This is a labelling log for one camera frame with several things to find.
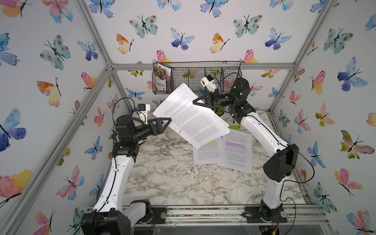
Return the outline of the purple highlighted document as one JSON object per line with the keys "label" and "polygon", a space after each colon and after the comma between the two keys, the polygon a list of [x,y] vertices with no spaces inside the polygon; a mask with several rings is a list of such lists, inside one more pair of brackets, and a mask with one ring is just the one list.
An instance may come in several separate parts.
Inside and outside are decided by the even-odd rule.
{"label": "purple highlighted document", "polygon": [[252,134],[230,129],[230,133],[222,137],[224,152],[217,164],[244,173],[252,173],[252,140]]}

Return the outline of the plain text document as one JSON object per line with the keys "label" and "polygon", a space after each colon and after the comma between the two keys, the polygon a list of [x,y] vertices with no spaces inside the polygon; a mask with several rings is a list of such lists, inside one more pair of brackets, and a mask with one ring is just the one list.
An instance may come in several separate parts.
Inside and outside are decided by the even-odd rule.
{"label": "plain text document", "polygon": [[158,118],[171,118],[172,130],[181,128],[180,135],[195,148],[230,133],[227,124],[210,108],[193,105],[198,96],[186,85],[181,84],[153,112]]}

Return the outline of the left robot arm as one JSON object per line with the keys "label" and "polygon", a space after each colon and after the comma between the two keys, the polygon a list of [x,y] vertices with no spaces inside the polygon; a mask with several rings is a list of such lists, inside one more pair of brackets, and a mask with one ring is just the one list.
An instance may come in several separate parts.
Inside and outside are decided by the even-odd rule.
{"label": "left robot arm", "polygon": [[134,200],[124,209],[121,196],[140,146],[148,137],[164,133],[172,122],[169,117],[148,119],[149,111],[147,104],[134,105],[129,115],[112,119],[115,132],[109,173],[92,212],[83,214],[78,225],[71,227],[74,234],[134,235],[138,223],[151,225],[147,234],[154,233],[155,214],[150,201]]}

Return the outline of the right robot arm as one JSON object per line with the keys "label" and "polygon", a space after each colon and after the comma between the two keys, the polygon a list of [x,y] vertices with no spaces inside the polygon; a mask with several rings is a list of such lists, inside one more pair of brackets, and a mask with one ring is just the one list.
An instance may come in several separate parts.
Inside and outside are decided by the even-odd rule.
{"label": "right robot arm", "polygon": [[208,89],[204,95],[193,101],[194,105],[211,108],[214,110],[220,106],[228,107],[234,122],[245,127],[260,142],[269,155],[269,160],[263,165],[263,171],[267,176],[266,191],[260,206],[245,209],[243,216],[248,223],[280,222],[286,223],[282,216],[285,182],[295,169],[299,148],[295,144],[289,144],[280,138],[269,128],[246,100],[251,92],[249,82],[238,77],[229,92],[220,93],[218,83],[208,75],[201,79],[203,87]]}

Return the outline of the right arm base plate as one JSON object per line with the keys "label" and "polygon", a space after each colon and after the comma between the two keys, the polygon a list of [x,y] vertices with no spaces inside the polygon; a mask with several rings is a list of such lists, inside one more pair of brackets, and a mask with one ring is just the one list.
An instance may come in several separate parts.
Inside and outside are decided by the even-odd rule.
{"label": "right arm base plate", "polygon": [[276,209],[270,209],[267,206],[245,207],[241,216],[246,218],[247,223],[287,223],[287,216],[281,204]]}

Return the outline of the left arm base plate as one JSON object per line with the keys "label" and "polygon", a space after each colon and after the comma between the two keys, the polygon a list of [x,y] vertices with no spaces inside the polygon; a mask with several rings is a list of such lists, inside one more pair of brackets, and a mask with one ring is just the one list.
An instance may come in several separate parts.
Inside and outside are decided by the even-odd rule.
{"label": "left arm base plate", "polygon": [[134,224],[165,224],[166,207],[152,206],[149,199],[134,200],[129,205],[129,209],[131,210],[130,221],[134,221]]}

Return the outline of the yellow highlighted document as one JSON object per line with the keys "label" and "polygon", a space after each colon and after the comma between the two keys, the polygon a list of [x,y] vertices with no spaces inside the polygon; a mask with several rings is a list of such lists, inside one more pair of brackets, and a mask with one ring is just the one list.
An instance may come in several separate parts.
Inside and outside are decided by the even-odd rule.
{"label": "yellow highlighted document", "polygon": [[193,162],[195,165],[218,164],[225,157],[222,138],[215,139],[200,148],[193,147]]}

